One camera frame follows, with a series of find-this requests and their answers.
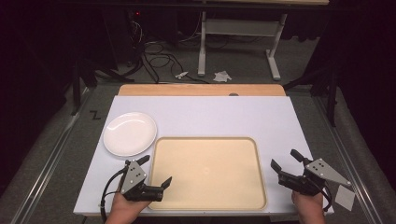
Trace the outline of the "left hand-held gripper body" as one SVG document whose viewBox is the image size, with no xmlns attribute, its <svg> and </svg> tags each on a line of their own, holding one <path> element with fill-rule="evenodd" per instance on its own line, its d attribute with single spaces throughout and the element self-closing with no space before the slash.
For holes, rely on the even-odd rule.
<svg viewBox="0 0 396 224">
<path fill-rule="evenodd" d="M 145 184 L 147 174 L 142 165 L 138 165 L 136 161 L 131 161 L 127 165 L 126 173 L 121 178 L 120 193 L 127 201 L 160 202 L 164 189 Z"/>
</svg>

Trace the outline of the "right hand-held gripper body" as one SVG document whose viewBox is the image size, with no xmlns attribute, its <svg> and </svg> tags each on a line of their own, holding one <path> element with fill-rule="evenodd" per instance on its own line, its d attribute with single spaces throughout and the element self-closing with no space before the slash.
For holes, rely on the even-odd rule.
<svg viewBox="0 0 396 224">
<path fill-rule="evenodd" d="M 338 173 L 323 159 L 314 161 L 308 158 L 298 159 L 304 166 L 302 175 L 292 175 L 284 172 L 277 166 L 278 184 L 288 189 L 309 196 L 315 196 L 322 192 L 328 181 L 344 186 L 350 186 L 351 182 Z"/>
</svg>

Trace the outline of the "white round plate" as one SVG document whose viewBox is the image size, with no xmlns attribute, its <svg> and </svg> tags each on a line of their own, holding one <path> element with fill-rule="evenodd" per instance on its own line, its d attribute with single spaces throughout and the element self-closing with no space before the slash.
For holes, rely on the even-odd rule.
<svg viewBox="0 0 396 224">
<path fill-rule="evenodd" d="M 104 131 L 104 145 L 113 155 L 131 157 L 148 149 L 157 135 L 152 117 L 141 112 L 120 115 Z"/>
</svg>

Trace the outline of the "beige plastic tray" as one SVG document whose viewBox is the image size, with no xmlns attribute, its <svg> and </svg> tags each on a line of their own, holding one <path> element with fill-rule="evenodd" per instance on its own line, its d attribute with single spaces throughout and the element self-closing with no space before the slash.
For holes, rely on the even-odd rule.
<svg viewBox="0 0 396 224">
<path fill-rule="evenodd" d="M 249 137 L 163 137 L 149 183 L 171 178 L 157 211 L 257 211 L 266 192 L 256 143 Z"/>
</svg>

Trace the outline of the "person's left hand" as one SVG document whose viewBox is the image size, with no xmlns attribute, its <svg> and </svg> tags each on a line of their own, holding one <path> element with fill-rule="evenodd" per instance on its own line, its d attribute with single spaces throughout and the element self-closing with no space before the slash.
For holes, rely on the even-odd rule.
<svg viewBox="0 0 396 224">
<path fill-rule="evenodd" d="M 116 193 L 105 224 L 132 224 L 149 205 L 146 201 L 127 201 L 121 193 Z"/>
</svg>

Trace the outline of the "person's right hand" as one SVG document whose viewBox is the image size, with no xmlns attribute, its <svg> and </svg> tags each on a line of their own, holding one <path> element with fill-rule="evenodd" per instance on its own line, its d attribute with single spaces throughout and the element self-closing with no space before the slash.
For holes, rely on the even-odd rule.
<svg viewBox="0 0 396 224">
<path fill-rule="evenodd" d="M 322 209 L 323 196 L 320 193 L 309 196 L 294 191 L 291 199 L 296 207 L 300 224 L 326 224 Z"/>
</svg>

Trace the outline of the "white paper sheet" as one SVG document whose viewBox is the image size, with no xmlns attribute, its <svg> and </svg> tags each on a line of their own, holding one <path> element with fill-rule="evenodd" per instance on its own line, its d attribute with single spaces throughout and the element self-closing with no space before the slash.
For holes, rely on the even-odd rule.
<svg viewBox="0 0 396 224">
<path fill-rule="evenodd" d="M 355 201 L 355 193 L 340 185 L 335 195 L 335 202 L 344 207 L 346 210 L 351 211 Z"/>
</svg>

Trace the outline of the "black stand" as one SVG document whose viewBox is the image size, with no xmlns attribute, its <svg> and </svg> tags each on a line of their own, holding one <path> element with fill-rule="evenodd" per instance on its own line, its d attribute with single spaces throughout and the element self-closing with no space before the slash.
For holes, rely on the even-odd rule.
<svg viewBox="0 0 396 224">
<path fill-rule="evenodd" d="M 96 71 L 102 72 L 105 75 L 122 83 L 134 83 L 133 79 L 123 77 L 122 75 L 102 66 L 99 63 L 95 63 L 84 58 L 77 59 L 72 68 L 73 116 L 75 116 L 82 108 L 81 84 L 84 84 L 88 89 L 95 88 L 97 86 L 98 81 L 94 74 Z"/>
<path fill-rule="evenodd" d="M 283 85 L 285 91 L 298 85 L 312 82 L 310 94 L 312 96 L 327 96 L 326 118 L 330 124 L 335 126 L 335 106 L 337 89 L 337 72 L 339 66 L 335 62 L 327 62 L 319 69 L 308 72 L 299 78 Z"/>
</svg>

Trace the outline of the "white table mat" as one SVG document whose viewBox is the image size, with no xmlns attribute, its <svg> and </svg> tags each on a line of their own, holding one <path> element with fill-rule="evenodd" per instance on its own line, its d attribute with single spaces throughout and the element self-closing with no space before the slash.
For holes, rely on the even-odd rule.
<svg viewBox="0 0 396 224">
<path fill-rule="evenodd" d="M 105 127 L 116 117 L 141 112 L 152 117 L 157 135 L 145 151 L 120 157 L 111 154 L 104 145 Z M 271 160 L 283 171 L 301 175 L 304 167 L 291 155 L 298 150 L 308 158 L 311 151 L 300 122 L 288 96 L 117 96 L 107 115 L 106 123 L 92 157 L 74 211 L 79 215 L 97 216 L 109 209 L 113 199 L 103 192 L 114 192 L 119 185 L 118 170 L 126 161 L 150 155 L 142 168 L 149 175 L 156 143 L 163 137 L 249 137 L 256 143 L 262 168 L 267 204 L 257 211 L 157 211 L 143 210 L 147 217 L 185 216 L 276 216 L 295 215 L 290 189 L 278 184 Z"/>
</svg>

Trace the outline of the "wooden table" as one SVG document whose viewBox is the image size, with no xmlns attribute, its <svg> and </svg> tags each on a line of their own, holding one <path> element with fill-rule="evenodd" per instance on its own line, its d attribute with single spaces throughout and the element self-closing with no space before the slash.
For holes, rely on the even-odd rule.
<svg viewBox="0 0 396 224">
<path fill-rule="evenodd" d="M 278 84 L 125 84 L 119 96 L 285 96 Z"/>
</svg>

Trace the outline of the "crumpled white paper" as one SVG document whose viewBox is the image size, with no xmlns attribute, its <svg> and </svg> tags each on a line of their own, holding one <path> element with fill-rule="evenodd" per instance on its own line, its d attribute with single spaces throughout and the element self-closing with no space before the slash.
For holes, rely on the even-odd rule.
<svg viewBox="0 0 396 224">
<path fill-rule="evenodd" d="M 226 71 L 217 72 L 215 74 L 215 77 L 213 78 L 213 80 L 217 81 L 217 82 L 227 82 L 228 80 L 231 80 L 231 79 L 232 78 Z"/>
</svg>

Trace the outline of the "white metal desk frame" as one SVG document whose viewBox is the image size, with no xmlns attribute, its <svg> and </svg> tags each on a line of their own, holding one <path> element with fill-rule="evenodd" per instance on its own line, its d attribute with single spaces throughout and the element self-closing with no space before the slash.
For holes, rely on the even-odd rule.
<svg viewBox="0 0 396 224">
<path fill-rule="evenodd" d="M 278 71 L 275 54 L 287 17 L 287 14 L 282 14 L 278 21 L 208 19 L 206 17 L 206 13 L 202 12 L 200 51 L 197 68 L 198 76 L 203 77 L 205 75 L 205 40 L 207 35 L 242 35 L 273 38 L 273 45 L 270 49 L 265 51 L 265 54 L 270 67 L 272 79 L 279 81 L 281 79 L 281 75 Z"/>
</svg>

